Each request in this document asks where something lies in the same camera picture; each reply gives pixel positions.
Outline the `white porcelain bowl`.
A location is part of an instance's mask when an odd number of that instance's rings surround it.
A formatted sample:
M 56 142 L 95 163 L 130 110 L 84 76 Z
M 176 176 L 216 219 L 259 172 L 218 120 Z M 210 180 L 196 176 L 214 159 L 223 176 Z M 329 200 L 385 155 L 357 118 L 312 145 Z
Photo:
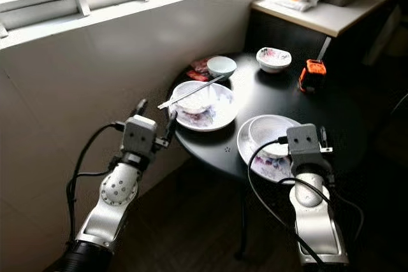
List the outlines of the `white porcelain bowl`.
M 171 98 L 178 98 L 192 90 L 195 90 L 205 82 L 202 81 L 186 81 L 176 85 L 172 91 Z M 181 111 L 189 114 L 198 114 L 207 111 L 217 100 L 217 92 L 213 85 L 208 85 L 199 91 L 193 92 L 189 96 L 176 101 L 174 106 L 177 106 Z
M 297 121 L 280 115 L 260 115 L 254 118 L 248 126 L 248 138 L 252 144 L 252 151 L 257 150 L 262 144 L 286 137 L 286 129 L 296 126 Z M 288 145 L 271 144 L 263 148 L 260 155 L 271 158 L 283 158 L 288 155 Z

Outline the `floral plate with blue flower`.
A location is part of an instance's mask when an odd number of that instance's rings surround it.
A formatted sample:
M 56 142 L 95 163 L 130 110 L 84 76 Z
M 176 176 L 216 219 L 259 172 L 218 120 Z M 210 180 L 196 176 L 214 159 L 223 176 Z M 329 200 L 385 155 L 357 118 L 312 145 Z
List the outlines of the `floral plate with blue flower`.
M 283 158 L 271 158 L 260 155 L 252 157 L 252 154 L 256 151 L 252 151 L 252 144 L 248 138 L 248 126 L 256 117 L 250 118 L 239 129 L 237 135 L 237 146 L 242 160 L 247 164 L 252 162 L 251 170 L 262 178 L 271 181 L 279 182 L 283 178 L 291 178 L 291 159 L 287 155 Z

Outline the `floral plate with purple print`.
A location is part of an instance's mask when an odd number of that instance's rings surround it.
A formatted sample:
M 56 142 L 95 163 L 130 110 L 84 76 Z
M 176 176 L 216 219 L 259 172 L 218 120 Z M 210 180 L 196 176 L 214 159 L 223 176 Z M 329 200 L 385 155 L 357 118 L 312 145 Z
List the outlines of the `floral plate with purple print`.
M 176 121 L 181 126 L 193 131 L 209 132 L 227 126 L 237 116 L 233 91 L 218 83 L 213 83 L 212 85 L 217 92 L 217 100 L 207 111 L 189 114 L 174 106 L 175 103 L 167 107 L 167 111 L 175 111 Z

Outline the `orange-red packet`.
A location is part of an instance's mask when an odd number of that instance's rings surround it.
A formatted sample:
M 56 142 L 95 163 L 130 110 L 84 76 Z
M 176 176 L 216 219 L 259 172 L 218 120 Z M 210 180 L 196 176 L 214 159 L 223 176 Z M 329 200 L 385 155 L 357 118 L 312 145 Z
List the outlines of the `orange-red packet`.
M 191 69 L 186 72 L 186 76 L 189 77 L 190 80 L 196 80 L 196 81 L 209 81 L 210 80 L 210 75 L 208 74 L 207 71 L 200 72 L 195 69 Z

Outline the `round black table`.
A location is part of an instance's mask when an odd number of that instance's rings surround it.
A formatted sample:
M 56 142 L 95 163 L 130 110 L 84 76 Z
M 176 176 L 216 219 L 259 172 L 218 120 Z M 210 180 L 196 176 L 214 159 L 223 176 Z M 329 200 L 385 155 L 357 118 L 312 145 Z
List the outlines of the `round black table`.
M 219 85 L 233 91 L 237 114 L 224 127 L 196 131 L 181 125 L 175 139 L 198 165 L 233 179 L 237 205 L 241 211 L 241 240 L 234 257 L 242 260 L 247 249 L 248 210 L 247 165 L 239 158 L 237 135 L 240 127 L 256 115 L 283 115 L 300 123 L 324 126 L 334 153 L 330 161 L 335 177 L 352 173 L 367 152 L 367 136 L 360 109 L 341 86 L 330 81 L 315 94 L 304 94 L 297 87 L 298 74 L 286 70 L 277 74 L 263 72 L 256 57 L 249 53 L 227 55 L 237 70 Z

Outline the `pink-red packet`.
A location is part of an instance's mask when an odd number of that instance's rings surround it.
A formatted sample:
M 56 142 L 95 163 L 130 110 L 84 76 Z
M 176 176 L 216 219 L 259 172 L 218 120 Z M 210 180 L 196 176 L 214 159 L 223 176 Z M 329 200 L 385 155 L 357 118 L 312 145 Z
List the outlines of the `pink-red packet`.
M 195 60 L 194 62 L 191 63 L 191 67 L 193 68 L 193 71 L 198 72 L 198 73 L 208 73 L 208 61 L 212 57 L 204 57 L 203 59 Z

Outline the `orange black device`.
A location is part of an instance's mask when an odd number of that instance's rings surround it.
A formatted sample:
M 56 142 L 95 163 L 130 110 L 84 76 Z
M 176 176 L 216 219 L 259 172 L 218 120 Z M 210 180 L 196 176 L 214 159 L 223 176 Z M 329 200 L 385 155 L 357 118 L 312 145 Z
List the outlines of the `orange black device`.
M 298 77 L 298 88 L 301 92 L 315 92 L 322 89 L 327 70 L 323 61 L 309 59 Z

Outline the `small pale blue bowl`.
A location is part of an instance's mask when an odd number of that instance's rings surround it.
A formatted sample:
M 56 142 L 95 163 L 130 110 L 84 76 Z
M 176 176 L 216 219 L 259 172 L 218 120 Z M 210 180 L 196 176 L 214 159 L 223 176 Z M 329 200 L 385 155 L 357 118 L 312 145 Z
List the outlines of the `small pale blue bowl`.
M 207 60 L 207 71 L 213 79 L 228 79 L 237 70 L 237 63 L 225 56 L 215 56 Z

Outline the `grey metal bar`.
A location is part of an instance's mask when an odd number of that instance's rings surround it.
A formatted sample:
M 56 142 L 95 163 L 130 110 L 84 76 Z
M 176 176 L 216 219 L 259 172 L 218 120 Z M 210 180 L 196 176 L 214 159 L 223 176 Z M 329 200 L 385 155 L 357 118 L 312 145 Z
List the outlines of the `grey metal bar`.
M 323 47 L 321 47 L 320 52 L 317 56 L 317 60 L 322 62 L 323 61 L 323 57 L 324 54 L 326 53 L 326 51 L 328 50 L 328 47 L 330 46 L 330 42 L 332 42 L 332 37 L 331 36 L 327 36 L 324 39 L 324 43 L 323 43 Z

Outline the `white bowl with floral inside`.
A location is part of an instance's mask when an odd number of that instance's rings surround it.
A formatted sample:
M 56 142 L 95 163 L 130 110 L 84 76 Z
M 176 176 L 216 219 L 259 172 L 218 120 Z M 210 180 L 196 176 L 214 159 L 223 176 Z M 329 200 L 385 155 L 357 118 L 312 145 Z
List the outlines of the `white bowl with floral inside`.
M 256 60 L 261 70 L 268 73 L 284 71 L 291 65 L 292 55 L 283 50 L 272 47 L 263 47 L 256 52 Z

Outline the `dark cabinet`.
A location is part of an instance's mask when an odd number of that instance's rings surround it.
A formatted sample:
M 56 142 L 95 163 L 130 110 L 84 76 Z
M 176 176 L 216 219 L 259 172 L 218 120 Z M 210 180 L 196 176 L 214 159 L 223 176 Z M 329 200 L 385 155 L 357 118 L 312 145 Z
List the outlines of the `dark cabinet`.
M 328 74 L 324 77 L 322 89 L 375 85 L 384 78 L 382 72 L 375 72 L 373 66 L 364 65 L 363 60 L 397 7 L 396 4 L 379 7 L 330 40 L 323 54 Z M 327 37 L 319 31 L 251 10 L 243 51 L 255 54 L 263 47 L 288 51 L 292 63 L 284 74 L 298 89 L 306 60 L 317 59 Z

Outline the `white window frame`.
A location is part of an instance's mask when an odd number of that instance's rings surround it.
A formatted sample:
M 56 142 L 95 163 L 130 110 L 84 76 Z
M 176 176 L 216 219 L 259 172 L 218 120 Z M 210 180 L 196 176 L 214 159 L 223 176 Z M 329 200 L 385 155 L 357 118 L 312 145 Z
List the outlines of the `white window frame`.
M 13 46 L 36 39 L 87 27 L 88 25 L 100 24 L 100 22 L 114 20 L 115 18 L 137 15 L 142 12 L 152 12 L 181 1 L 187 0 L 134 0 L 91 10 L 88 16 L 76 13 L 76 15 L 59 15 L 58 17 L 41 19 L 35 24 L 21 25 L 10 30 L 8 36 L 0 39 L 0 50 L 7 50 Z

